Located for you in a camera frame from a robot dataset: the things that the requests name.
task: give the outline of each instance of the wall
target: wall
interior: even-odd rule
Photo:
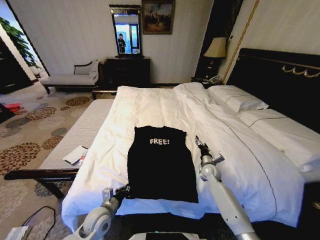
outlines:
[[[219,69],[224,76],[231,56],[248,21],[256,0],[243,0],[228,43],[227,58]],[[320,55],[320,1],[319,0],[260,0],[241,48],[275,50]],[[237,57],[226,76],[229,78]]]
[[[10,9],[8,8],[8,5],[7,5],[5,0],[0,0],[0,17],[6,19],[8,21],[11,20],[11,18],[10,18]],[[6,33],[6,31],[4,30],[4,28],[2,27],[1,24],[0,24],[0,38],[3,40],[5,45],[8,47],[8,49],[12,53],[12,55],[15,57],[17,62],[20,64],[22,69],[25,71],[25,73],[27,74],[29,79],[30,80],[36,79],[35,75],[32,73],[32,71],[30,70],[29,66],[26,64],[25,60],[20,55],[18,49],[16,48],[14,43],[11,41],[10,37],[8,36],[8,34]]]
[[[109,4],[141,0],[9,0],[50,74],[117,55]],[[213,0],[176,0],[172,35],[142,35],[153,83],[189,82],[195,73]]]

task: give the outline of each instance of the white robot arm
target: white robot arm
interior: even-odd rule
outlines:
[[[200,177],[203,181],[209,182],[210,192],[223,220],[237,240],[259,240],[244,208],[233,192],[221,181],[221,172],[216,164],[223,161],[224,157],[220,155],[213,159],[207,144],[203,145],[198,136],[195,137],[195,144],[201,150]]]
[[[106,187],[102,190],[102,205],[90,211],[83,224],[64,240],[102,240],[109,231],[112,218],[122,200],[128,194],[128,189],[128,185],[117,189],[115,196],[112,188]]]

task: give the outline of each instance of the picture frame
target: picture frame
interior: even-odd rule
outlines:
[[[143,34],[172,34],[175,2],[175,0],[142,0]]]

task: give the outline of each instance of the person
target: person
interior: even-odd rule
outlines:
[[[124,54],[125,53],[126,42],[125,42],[125,40],[123,40],[122,33],[119,34],[118,43],[119,43],[119,51],[120,51],[120,53]]]

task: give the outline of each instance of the lampshade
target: lampshade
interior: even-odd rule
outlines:
[[[209,58],[224,58],[226,56],[226,38],[213,38],[211,45],[205,52],[204,56]]]

